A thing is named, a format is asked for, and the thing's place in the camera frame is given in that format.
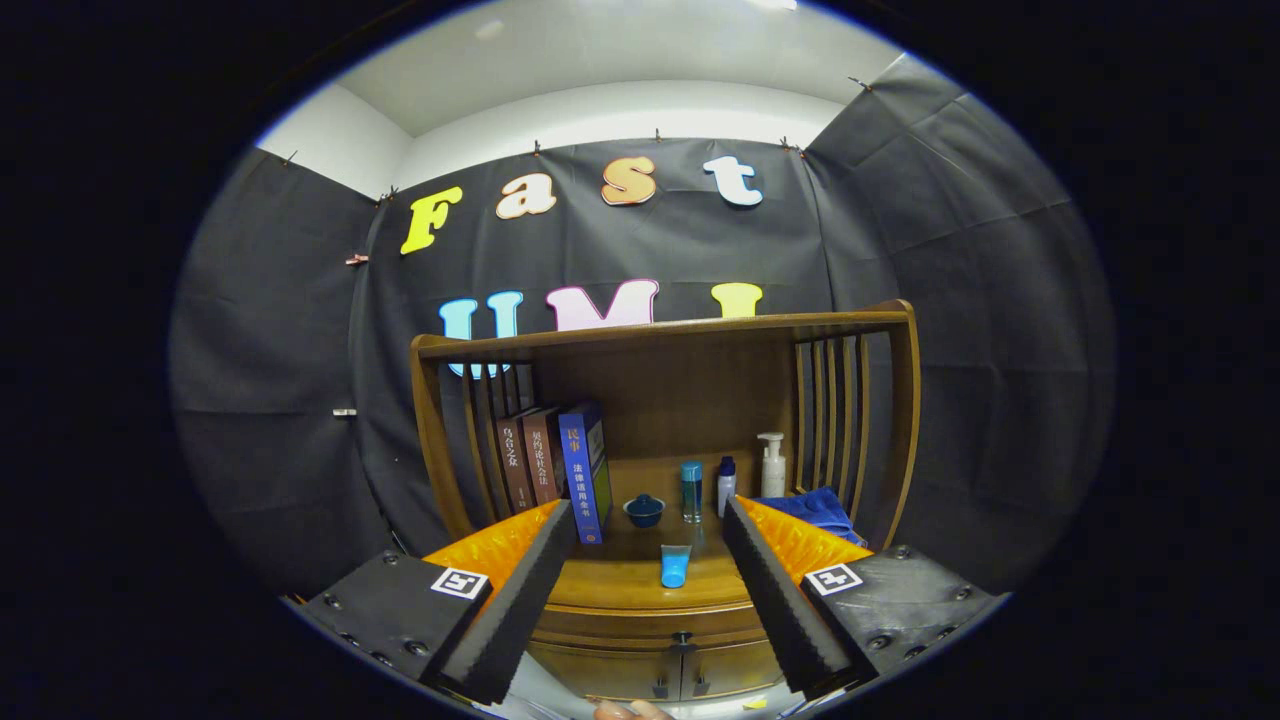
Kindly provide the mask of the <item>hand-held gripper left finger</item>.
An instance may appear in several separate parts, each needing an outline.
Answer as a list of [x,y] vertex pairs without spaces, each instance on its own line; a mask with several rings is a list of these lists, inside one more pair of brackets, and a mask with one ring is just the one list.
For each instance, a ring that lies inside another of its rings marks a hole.
[[558,500],[425,557],[379,553],[300,611],[411,682],[499,703],[576,539],[573,510]]

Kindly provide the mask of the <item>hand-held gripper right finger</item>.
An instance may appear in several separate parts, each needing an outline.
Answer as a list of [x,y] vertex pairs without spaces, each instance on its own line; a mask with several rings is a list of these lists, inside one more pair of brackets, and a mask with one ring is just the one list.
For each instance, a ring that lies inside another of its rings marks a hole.
[[923,664],[1005,601],[920,550],[877,553],[749,498],[727,502],[723,537],[788,688],[812,702]]

